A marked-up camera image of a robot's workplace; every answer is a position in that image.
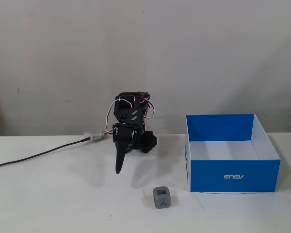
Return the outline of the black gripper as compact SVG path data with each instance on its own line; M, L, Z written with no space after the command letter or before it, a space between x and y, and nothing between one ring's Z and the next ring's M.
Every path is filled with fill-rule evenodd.
M113 142L116 144L115 171L121 172L125 155L133 150L137 131L134 126L124 123L113 125Z

